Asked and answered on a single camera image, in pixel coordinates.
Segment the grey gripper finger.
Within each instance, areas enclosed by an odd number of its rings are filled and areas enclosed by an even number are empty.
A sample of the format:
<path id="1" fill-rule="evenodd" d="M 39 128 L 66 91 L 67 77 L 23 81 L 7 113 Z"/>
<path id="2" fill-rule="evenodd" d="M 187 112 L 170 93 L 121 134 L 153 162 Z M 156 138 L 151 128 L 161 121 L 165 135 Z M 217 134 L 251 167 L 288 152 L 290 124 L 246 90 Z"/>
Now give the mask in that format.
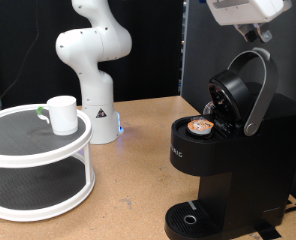
<path id="1" fill-rule="evenodd" d="M 243 36 L 246 42 L 254 42 L 257 35 L 253 28 L 247 24 L 235 24 L 235 29 Z"/>
<path id="2" fill-rule="evenodd" d="M 254 27 L 263 43 L 267 43 L 273 38 L 272 33 L 269 30 L 268 23 L 254 23 Z"/>

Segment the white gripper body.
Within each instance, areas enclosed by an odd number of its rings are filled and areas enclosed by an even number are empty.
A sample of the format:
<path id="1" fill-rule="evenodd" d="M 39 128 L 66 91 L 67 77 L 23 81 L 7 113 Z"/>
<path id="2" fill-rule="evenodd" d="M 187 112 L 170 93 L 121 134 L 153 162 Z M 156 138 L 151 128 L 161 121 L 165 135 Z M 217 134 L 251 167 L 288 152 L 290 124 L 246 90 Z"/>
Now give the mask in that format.
<path id="1" fill-rule="evenodd" d="M 292 7 L 292 0 L 206 0 L 220 25 L 266 23 Z"/>

